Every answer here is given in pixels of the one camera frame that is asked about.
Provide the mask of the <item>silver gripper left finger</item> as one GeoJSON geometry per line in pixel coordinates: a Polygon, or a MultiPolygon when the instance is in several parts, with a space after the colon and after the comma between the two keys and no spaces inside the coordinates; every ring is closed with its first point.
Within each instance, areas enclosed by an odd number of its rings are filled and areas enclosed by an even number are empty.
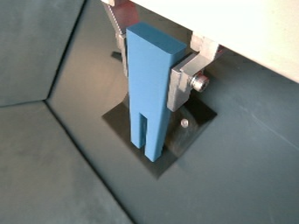
{"type": "Polygon", "coordinates": [[[126,28],[139,22],[136,5],[129,0],[101,0],[116,33],[116,45],[121,53],[126,74],[126,28]]]}

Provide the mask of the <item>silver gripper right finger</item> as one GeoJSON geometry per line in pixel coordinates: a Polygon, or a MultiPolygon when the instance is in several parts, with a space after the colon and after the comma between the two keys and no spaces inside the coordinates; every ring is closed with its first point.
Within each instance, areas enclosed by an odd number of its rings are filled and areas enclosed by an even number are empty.
{"type": "Polygon", "coordinates": [[[209,84],[203,75],[205,66],[223,54],[220,44],[200,35],[191,35],[191,53],[172,68],[167,108],[175,111],[189,99],[191,91],[201,92],[209,84]]]}

